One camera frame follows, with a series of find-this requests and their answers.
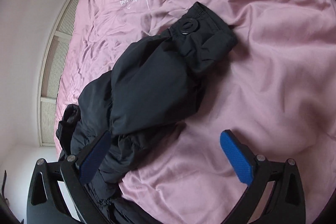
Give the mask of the black puffer jacket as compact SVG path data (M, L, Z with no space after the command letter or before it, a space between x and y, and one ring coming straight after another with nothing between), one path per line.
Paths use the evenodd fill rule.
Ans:
M194 115L205 96L207 75L236 46L232 29L195 3L170 28L132 43L113 69L90 82L68 105L56 137L60 159L78 154L110 132L108 152L86 190L115 223L155 223L121 196L120 180L136 169L177 124Z

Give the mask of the pink bed sheet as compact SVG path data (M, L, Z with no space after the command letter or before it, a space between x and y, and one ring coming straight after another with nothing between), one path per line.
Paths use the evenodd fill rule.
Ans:
M121 181L123 196L162 223L220 223L245 190L219 136L295 159L316 220L335 190L335 0L79 0L56 121L139 39L195 3L234 28L237 46L209 76L202 105Z

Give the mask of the white louvered wall panel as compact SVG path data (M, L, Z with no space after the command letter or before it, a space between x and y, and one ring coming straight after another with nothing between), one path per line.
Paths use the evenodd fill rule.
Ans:
M38 138L41 147L53 147L56 98L74 30L79 0L66 0L55 19L43 56L37 97Z

